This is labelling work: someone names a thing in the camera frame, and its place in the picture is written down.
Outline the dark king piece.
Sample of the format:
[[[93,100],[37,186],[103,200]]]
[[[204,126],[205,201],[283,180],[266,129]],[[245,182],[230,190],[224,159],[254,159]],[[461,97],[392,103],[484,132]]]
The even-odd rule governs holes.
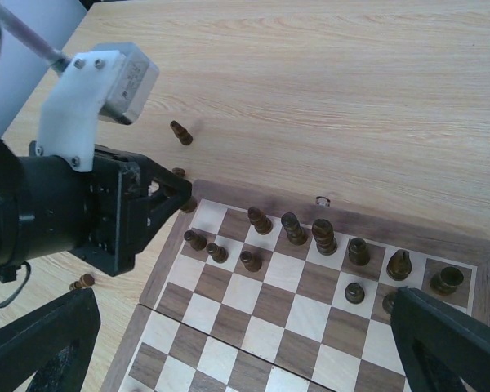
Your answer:
[[[312,235],[316,242],[318,252],[324,256],[330,256],[337,250],[337,241],[332,223],[326,219],[317,219],[311,227]]]

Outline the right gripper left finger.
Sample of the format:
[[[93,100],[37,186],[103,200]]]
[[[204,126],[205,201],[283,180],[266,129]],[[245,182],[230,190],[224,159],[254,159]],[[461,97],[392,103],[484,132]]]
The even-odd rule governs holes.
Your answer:
[[[0,328],[0,391],[80,391],[100,330],[92,289],[77,289]]]

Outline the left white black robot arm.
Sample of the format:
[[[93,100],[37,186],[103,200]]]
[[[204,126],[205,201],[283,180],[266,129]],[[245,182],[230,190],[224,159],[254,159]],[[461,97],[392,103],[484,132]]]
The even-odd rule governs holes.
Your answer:
[[[68,57],[0,5],[7,30],[42,57],[58,82],[42,105],[29,154],[0,137],[0,281],[29,260],[70,252],[107,275],[133,269],[175,212],[190,212],[192,185],[152,159],[96,142],[99,121],[130,125],[158,78],[134,43],[108,42]]]

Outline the dark pawn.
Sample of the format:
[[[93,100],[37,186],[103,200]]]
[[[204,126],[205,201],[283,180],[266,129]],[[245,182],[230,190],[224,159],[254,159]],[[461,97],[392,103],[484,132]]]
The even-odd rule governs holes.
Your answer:
[[[77,290],[92,287],[95,284],[95,279],[91,274],[83,274],[78,280],[69,285],[69,290]]]
[[[239,255],[239,260],[244,268],[252,273],[258,272],[262,267],[262,259],[253,252],[242,251]]]
[[[387,314],[392,314],[396,294],[397,292],[389,292],[382,300],[382,308]]]
[[[345,298],[350,304],[358,305],[364,301],[365,291],[363,287],[356,282],[349,283],[344,291]]]
[[[216,243],[209,243],[206,246],[207,254],[219,264],[225,263],[228,259],[228,251],[225,247],[220,246]]]

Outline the dark bishop piece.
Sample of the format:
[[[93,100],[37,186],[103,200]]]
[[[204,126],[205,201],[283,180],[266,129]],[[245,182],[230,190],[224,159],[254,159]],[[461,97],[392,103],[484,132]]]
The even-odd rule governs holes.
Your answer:
[[[354,265],[364,266],[371,259],[368,244],[363,238],[352,238],[348,243],[347,252],[350,262]]]

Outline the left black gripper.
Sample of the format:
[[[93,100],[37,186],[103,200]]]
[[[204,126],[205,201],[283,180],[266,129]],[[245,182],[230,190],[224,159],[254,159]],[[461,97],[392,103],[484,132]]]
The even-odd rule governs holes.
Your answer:
[[[115,277],[134,269],[135,240],[130,231],[140,227],[129,217],[130,204],[146,198],[152,182],[160,191],[148,197],[145,247],[167,220],[180,209],[192,184],[176,177],[154,160],[141,154],[96,145],[92,171],[87,180],[87,212],[90,213],[85,241],[71,251],[73,256]]]

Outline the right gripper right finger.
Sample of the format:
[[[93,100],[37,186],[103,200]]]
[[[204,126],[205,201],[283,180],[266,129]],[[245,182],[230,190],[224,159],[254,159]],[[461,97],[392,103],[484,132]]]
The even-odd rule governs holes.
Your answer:
[[[490,391],[490,327],[423,291],[397,290],[391,330],[413,391]]]

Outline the dark rook piece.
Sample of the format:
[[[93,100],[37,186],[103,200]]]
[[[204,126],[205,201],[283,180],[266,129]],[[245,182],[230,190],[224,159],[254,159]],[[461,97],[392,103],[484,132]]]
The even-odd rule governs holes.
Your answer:
[[[457,267],[443,268],[430,279],[430,288],[442,296],[453,294],[464,281],[464,274]]]

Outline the dark knight piece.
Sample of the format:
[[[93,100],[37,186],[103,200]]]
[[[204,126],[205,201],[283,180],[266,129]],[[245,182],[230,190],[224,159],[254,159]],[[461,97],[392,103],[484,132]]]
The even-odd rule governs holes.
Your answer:
[[[409,251],[399,249],[386,266],[386,273],[395,281],[403,281],[412,272],[412,261]]]

